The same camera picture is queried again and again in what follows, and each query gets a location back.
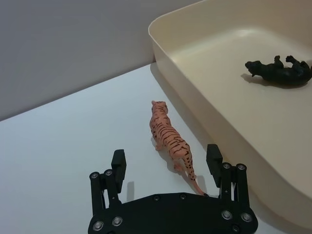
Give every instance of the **black animal figurine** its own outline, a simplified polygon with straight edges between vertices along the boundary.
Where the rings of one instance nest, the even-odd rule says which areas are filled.
[[[312,78],[312,67],[305,61],[299,62],[293,56],[287,56],[286,62],[292,67],[284,67],[280,56],[275,56],[274,63],[268,65],[260,61],[246,62],[245,66],[252,76],[261,76],[264,80],[282,85],[303,85]]]

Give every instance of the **orange tiger toy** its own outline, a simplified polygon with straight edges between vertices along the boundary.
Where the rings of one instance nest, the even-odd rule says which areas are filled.
[[[155,149],[161,150],[165,147],[174,162],[174,169],[178,172],[187,171],[189,179],[198,193],[200,195],[207,195],[200,189],[195,180],[196,176],[194,174],[190,146],[171,125],[170,119],[167,116],[168,108],[166,102],[152,101],[152,105],[150,128],[156,142]],[[181,159],[183,160],[186,169],[180,164]]]

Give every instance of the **panther leg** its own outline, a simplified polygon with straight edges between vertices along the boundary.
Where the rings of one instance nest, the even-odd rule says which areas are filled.
[[[292,55],[289,55],[286,57],[286,62],[290,62],[292,64],[295,64],[295,63],[300,63],[298,60],[296,60]]]
[[[280,55],[275,56],[275,58],[274,58],[274,65],[277,68],[283,69],[284,68],[284,64],[282,63],[280,58],[281,58]]]

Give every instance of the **tiger head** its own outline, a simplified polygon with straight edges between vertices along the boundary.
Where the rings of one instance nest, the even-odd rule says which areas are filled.
[[[166,114],[168,113],[168,107],[164,101],[152,101],[152,112],[157,108],[162,109]]]

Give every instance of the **bolt head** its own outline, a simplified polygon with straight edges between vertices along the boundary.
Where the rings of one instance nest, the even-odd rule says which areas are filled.
[[[105,174],[106,174],[107,176],[110,176],[112,173],[113,173],[112,170],[108,170],[108,171],[105,172]]]
[[[122,217],[115,217],[112,221],[113,226],[119,226],[122,223]]]
[[[245,221],[245,222],[251,222],[253,220],[252,216],[248,213],[242,213],[240,217]]]
[[[94,231],[99,231],[103,228],[104,223],[102,221],[97,221],[96,223],[93,224],[93,230]]]
[[[229,211],[222,211],[221,212],[221,215],[222,215],[222,217],[224,218],[224,219],[226,219],[226,220],[230,220],[230,219],[232,219],[232,213],[231,212],[229,212]]]
[[[97,177],[98,177],[98,173],[96,173],[96,172],[93,173],[93,174],[91,175],[91,178],[92,178],[92,179],[95,179],[95,178],[97,178]]]
[[[238,164],[237,168],[240,169],[240,170],[245,170],[246,169],[246,167],[243,164]]]
[[[232,226],[232,230],[233,230],[234,233],[239,233],[239,226],[237,226],[237,225],[234,224],[234,225]]]
[[[224,163],[224,164],[223,164],[223,167],[224,167],[225,169],[229,169],[231,166],[229,165],[229,163]]]
[[[186,199],[186,195],[185,194],[180,194],[180,199],[181,200],[185,200]]]
[[[160,196],[159,196],[159,195],[153,196],[153,200],[154,200],[154,201],[160,201]]]

